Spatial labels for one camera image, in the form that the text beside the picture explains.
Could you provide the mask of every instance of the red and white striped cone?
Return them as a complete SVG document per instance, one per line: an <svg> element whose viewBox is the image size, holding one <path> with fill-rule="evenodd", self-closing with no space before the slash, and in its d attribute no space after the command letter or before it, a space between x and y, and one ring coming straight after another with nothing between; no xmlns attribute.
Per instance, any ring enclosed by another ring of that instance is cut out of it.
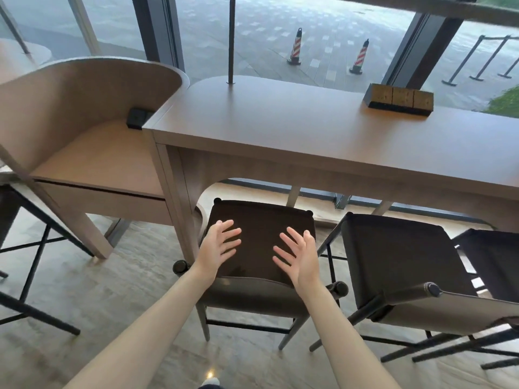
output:
<svg viewBox="0 0 519 389"><path fill-rule="evenodd" d="M362 49L360 50L359 57L357 57L357 61L353 67L350 68L350 72L355 75L362 75L362 65L364 64L364 58L366 57L367 47L370 45L370 40L366 39L364 45L362 45Z"/></svg>
<svg viewBox="0 0 519 389"><path fill-rule="evenodd" d="M297 30L297 34L295 35L294 47L292 48L292 54L290 58L287 60L287 63L290 65L301 65L301 61L299 61L299 53L301 51L301 37L302 37L302 28Z"/></svg>

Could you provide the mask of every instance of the paved plaza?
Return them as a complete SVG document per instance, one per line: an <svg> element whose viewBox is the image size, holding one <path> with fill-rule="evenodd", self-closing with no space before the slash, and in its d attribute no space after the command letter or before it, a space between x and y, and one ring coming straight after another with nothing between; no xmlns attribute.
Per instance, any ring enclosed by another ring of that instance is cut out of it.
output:
<svg viewBox="0 0 519 389"><path fill-rule="evenodd" d="M47 46L54 58L88 55L66 0L4 0L28 41ZM144 58L131 0L83 0L105 54ZM229 0L176 0L186 73L191 83L227 74ZM380 82L414 14L338 0L237 0L235 74L365 92ZM287 63L297 29L302 27L300 66ZM485 41L446 86L479 35L519 36L519 31L465 22L423 89L435 93L436 105L484 110L503 90L519 84L499 77L519 57L519 41L509 41L482 75L499 41ZM370 40L363 74L352 66Z"/></svg>

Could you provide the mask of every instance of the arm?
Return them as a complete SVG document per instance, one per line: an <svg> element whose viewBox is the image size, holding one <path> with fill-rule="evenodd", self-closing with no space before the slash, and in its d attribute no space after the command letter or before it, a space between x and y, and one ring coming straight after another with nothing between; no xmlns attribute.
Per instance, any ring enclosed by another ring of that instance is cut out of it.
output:
<svg viewBox="0 0 519 389"><path fill-rule="evenodd" d="M293 240L284 233L280 237L293 255L275 246L276 254L288 264L276 256L273 260L289 275L308 308L339 387L400 389L321 282L315 240L310 232L305 231L301 236L292 228L287 231Z"/></svg>
<svg viewBox="0 0 519 389"><path fill-rule="evenodd" d="M213 225L191 269L166 294L87 364L65 389L146 388L220 265L235 254L241 229L232 220Z"/></svg>

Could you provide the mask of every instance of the green bush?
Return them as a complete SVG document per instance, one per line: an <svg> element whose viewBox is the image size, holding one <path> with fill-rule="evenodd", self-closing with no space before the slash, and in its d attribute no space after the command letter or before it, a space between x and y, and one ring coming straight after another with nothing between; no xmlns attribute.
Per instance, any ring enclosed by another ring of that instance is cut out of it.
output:
<svg viewBox="0 0 519 389"><path fill-rule="evenodd" d="M519 86L491 100L484 113L519 118Z"/></svg>
<svg viewBox="0 0 519 389"><path fill-rule="evenodd" d="M477 0L482 4L502 6L503 8L519 9L519 0Z"/></svg>

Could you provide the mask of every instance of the marble floor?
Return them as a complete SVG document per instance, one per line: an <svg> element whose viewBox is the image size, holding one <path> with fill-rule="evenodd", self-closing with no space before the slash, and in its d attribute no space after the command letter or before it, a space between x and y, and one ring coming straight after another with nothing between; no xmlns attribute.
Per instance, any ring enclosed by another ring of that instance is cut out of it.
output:
<svg viewBox="0 0 519 389"><path fill-rule="evenodd" d="M261 200L284 204L286 196L249 188L215 185L205 191L200 202L209 211L212 199ZM300 198L298 206L312 209L316 216L340 218L344 212L334 210L330 202ZM368 212L362 207L348 207L354 212ZM388 213L406 218L439 223L453 236L470 224L427 217ZM91 216L105 231L110 219ZM44 225L22 209L4 247L37 241ZM330 229L318 229L323 240ZM344 255L341 241L334 242L334 255ZM18 296L31 265L36 248L4 253L0 269L10 277L0 281L0 290ZM133 320L150 307L176 281L172 263L181 258L174 229L143 222L133 222L107 261L99 262L74 247L57 242L46 246L36 273L28 302L79 328L74 337L31 318L0 326L0 387L5 389L62 388ZM321 276L330 282L328 262L321 259ZM348 264L335 263L338 280L350 282ZM341 300L341 308L349 315L355 310L354 296ZM12 314L2 308L0 319ZM289 327L290 320L253 314L210 309L209 317ZM358 325L362 334L418 341L422 331L374 324ZM150 388L195 389L212 371L228 389L337 388L330 364L319 349L308 352L318 338L309 320L284 351L277 345L281 334L242 329L211 327L211 340L206 342L196 313L193 312L170 352L155 375ZM368 343L377 356L398 347ZM503 349L519 351L519 343L507 343ZM389 362L385 367L403 389L516 389L519 368L483 371L481 363L502 357L461 353L437 360L413 364L410 357Z"/></svg>

